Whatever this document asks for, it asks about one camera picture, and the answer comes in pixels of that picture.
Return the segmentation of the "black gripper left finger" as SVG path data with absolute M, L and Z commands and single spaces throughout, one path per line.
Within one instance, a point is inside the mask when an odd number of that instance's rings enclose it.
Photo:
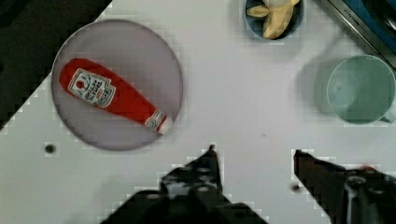
M 187 196 L 193 188 L 202 186 L 213 187 L 219 192 L 223 189 L 215 145 L 210 145 L 199 158 L 175 168 L 161 179 L 161 191 L 171 199 Z

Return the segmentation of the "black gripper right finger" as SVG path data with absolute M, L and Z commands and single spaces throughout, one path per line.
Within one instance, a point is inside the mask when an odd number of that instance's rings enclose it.
M 294 173 L 332 224 L 396 224 L 395 177 L 369 166 L 347 169 L 298 149 Z

